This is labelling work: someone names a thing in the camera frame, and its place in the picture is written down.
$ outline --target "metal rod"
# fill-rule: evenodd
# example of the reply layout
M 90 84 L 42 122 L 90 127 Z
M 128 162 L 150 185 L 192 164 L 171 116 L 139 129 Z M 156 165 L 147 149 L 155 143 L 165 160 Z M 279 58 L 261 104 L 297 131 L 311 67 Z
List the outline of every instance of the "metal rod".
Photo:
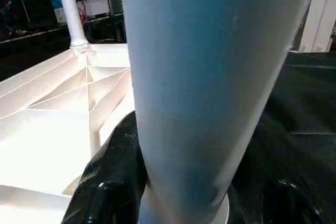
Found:
M 28 15 L 28 12 L 27 12 L 27 9 L 26 9 L 26 6 L 25 6 L 25 2 L 23 0 L 20 0 L 21 1 L 21 4 L 22 4 L 22 7 L 25 11 L 25 14 L 26 14 L 26 17 L 27 17 L 27 20 L 28 22 L 30 23 L 30 18 L 29 18 L 29 15 Z
M 225 222 L 223 199 L 307 4 L 123 0 L 150 182 L 140 223 Z
M 108 18 L 110 18 L 110 17 L 108 16 L 108 17 L 95 18 L 95 19 L 86 21 L 86 24 L 91 23 L 91 22 L 100 21 L 100 20 L 103 20 L 103 19 L 108 19 Z M 20 37 L 16 37 L 16 38 L 12 38 L 12 39 L 0 40 L 0 44 L 5 44 L 5 43 L 8 43 L 8 42 L 13 42 L 13 41 L 17 41 L 17 40 L 21 40 L 21 39 L 25 39 L 25 38 L 32 38 L 32 37 L 35 37 L 35 36 L 38 36 L 38 35 L 52 33 L 53 31 L 58 31 L 58 30 L 65 29 L 65 28 L 66 28 L 66 26 L 60 26 L 60 27 L 57 27 L 57 28 L 54 28 L 54 29 L 50 29 L 50 30 L 46 30 L 46 31 L 40 31 L 40 32 L 34 33 L 34 34 L 20 36 Z
M 61 0 L 71 38 L 71 47 L 88 44 L 79 18 L 76 0 Z

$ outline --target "white lattice structure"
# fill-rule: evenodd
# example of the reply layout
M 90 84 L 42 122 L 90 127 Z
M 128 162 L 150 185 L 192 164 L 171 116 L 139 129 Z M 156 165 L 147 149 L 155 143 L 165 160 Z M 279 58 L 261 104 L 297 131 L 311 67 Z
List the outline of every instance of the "white lattice structure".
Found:
M 90 157 L 134 110 L 127 45 L 68 49 L 1 82 L 0 104 L 0 190 L 14 193 L 5 212 L 0 204 L 0 222 L 17 223 L 3 219 L 11 198 L 44 193 L 68 202 L 62 194 L 71 194 Z

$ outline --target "vertical white pole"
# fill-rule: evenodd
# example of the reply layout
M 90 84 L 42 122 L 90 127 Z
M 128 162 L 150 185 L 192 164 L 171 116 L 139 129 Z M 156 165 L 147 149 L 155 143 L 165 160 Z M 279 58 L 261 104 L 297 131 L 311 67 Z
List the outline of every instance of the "vertical white pole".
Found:
M 62 5 L 71 37 L 70 46 L 78 47 L 88 44 L 79 18 L 76 0 L 62 0 Z
M 223 199 L 307 3 L 123 0 L 149 176 L 140 223 L 225 222 Z

